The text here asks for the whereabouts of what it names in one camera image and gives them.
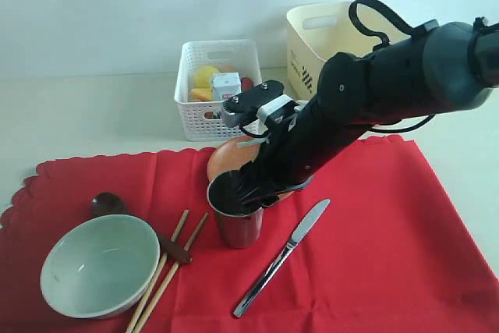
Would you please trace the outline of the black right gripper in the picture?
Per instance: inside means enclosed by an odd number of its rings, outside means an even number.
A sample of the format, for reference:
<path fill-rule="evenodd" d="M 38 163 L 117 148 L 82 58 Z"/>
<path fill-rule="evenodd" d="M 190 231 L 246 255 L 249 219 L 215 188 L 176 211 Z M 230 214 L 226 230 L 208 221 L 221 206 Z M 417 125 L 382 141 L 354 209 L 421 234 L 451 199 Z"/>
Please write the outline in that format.
<path fill-rule="evenodd" d="M 265 150 L 240 168 L 234 181 L 235 198 L 244 207 L 271 206 L 281 195 L 305 188 L 313 174 L 310 149 Z"/>

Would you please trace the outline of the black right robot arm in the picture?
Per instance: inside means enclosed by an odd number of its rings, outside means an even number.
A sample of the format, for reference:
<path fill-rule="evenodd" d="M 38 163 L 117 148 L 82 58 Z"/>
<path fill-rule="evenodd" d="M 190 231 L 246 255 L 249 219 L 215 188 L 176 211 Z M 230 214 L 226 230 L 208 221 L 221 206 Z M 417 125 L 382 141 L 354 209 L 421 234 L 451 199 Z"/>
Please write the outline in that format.
<path fill-rule="evenodd" d="M 266 126 L 257 157 L 235 176 L 238 204 L 270 206 L 305 187 L 364 133 L 392 134 L 404 119 L 426 124 L 441 113 L 478 108 L 498 85 L 498 27 L 483 17 L 411 27 L 378 0 L 356 0 L 348 15 L 379 43 L 361 58 L 339 52 L 328 59 L 304 105 L 285 96 L 275 80 L 223 104 L 228 126 L 254 120 Z"/>

